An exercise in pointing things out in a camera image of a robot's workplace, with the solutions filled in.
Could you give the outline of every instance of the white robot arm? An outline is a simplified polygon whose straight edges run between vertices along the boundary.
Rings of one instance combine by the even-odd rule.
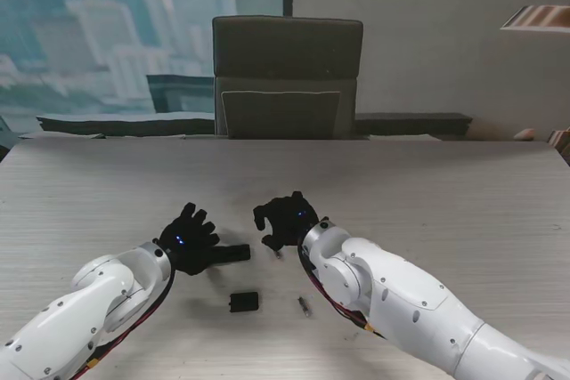
[[[313,226],[299,251],[341,311],[361,312],[366,329],[457,380],[570,380],[570,361],[526,349],[429,273],[328,220]]]
[[[0,349],[2,380],[68,380],[93,367],[156,309],[174,273],[162,249],[148,242],[86,264],[58,298]]]
[[[0,347],[0,380],[77,380],[158,309],[175,271],[249,260],[248,245],[216,247],[206,212],[187,204],[160,239],[86,264],[72,293],[48,304]]]

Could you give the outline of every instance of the black rectangular piece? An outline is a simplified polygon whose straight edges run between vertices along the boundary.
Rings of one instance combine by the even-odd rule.
[[[235,293],[230,295],[230,312],[238,311],[256,311],[259,309],[259,294],[251,293]]]

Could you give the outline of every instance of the table surface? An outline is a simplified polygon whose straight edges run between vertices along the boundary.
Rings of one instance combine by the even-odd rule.
[[[278,260],[260,244],[252,208],[293,190],[505,334],[570,356],[569,169],[527,142],[25,141],[0,164],[0,336],[67,294],[84,262],[157,237],[193,201],[252,260],[177,275],[86,379],[448,378],[341,319],[294,249]],[[229,313],[229,295],[249,290],[260,311]]]

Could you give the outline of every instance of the cable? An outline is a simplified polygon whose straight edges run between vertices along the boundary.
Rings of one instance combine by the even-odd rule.
[[[121,342],[125,340],[129,334],[131,334],[139,325],[141,325],[145,320],[147,320],[150,317],[150,315],[154,313],[158,309],[158,307],[160,307],[162,302],[164,302],[165,298],[167,298],[167,295],[170,292],[170,288],[172,287],[174,280],[175,280],[175,269],[172,268],[170,271],[170,278],[168,279],[167,286],[159,295],[159,298],[157,298],[151,304],[151,306],[146,310],[146,312],[141,316],[141,318],[139,318],[131,327],[129,327],[127,331],[125,331],[123,334],[121,334],[112,342],[97,347],[95,349],[95,352],[93,352],[93,354],[85,362],[85,365],[69,380],[78,380],[83,374],[85,374],[87,371],[91,369],[91,367],[89,366],[89,363],[91,361],[97,360],[97,363],[101,362],[101,360],[105,358],[110,353],[110,351],[112,351],[113,349],[115,349],[115,347],[121,344]]]

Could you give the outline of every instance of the wooden table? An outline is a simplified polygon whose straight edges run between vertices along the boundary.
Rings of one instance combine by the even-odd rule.
[[[570,356],[570,171],[527,142],[25,141],[0,164],[0,336],[67,294],[84,262],[157,237],[193,201],[252,260],[179,274],[86,379],[448,378],[341,319],[292,248],[278,260],[260,244],[252,208],[293,190],[522,344]],[[229,313],[247,290],[260,311]]]

